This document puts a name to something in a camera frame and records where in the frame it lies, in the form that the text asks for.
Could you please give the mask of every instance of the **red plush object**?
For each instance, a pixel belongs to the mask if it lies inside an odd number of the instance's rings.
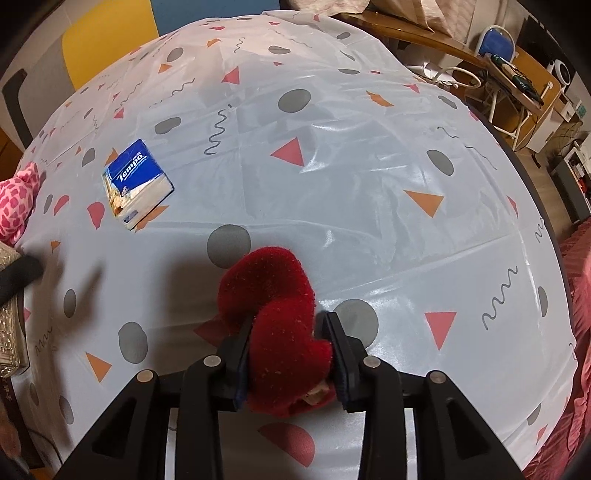
[[[287,417],[325,405],[302,400],[328,377],[332,346],[313,337],[314,291],[289,250],[265,247],[243,257],[223,276],[217,308],[231,334],[254,317],[249,354],[248,404]]]

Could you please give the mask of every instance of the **blue and white package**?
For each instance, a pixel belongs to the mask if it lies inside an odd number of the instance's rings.
[[[142,140],[136,140],[103,173],[111,210],[133,229],[174,191],[173,184]]]

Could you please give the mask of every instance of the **pink giraffe plush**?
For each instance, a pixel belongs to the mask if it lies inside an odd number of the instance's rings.
[[[13,178],[0,181],[0,241],[13,247],[22,237],[39,187],[39,172],[34,162],[29,162]]]

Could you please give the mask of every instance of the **blue panel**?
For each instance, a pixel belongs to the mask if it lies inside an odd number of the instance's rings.
[[[279,0],[151,0],[159,35],[209,17],[256,15],[278,10]]]

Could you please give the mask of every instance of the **yellow panel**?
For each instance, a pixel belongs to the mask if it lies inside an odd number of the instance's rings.
[[[73,24],[61,41],[78,90],[126,53],[158,37],[150,0],[104,0]]]

